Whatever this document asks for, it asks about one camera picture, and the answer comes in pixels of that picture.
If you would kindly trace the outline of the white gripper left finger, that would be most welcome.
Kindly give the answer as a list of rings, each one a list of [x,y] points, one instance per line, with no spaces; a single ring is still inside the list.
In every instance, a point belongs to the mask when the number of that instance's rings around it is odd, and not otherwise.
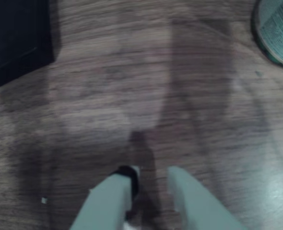
[[[90,191],[70,229],[122,230],[139,193],[139,176],[139,167],[120,166]]]

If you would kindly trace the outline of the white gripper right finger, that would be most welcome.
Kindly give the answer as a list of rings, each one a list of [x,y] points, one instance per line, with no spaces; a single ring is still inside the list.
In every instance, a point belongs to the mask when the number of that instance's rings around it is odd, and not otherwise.
[[[223,204],[186,170],[171,166],[167,186],[183,230],[245,230]]]

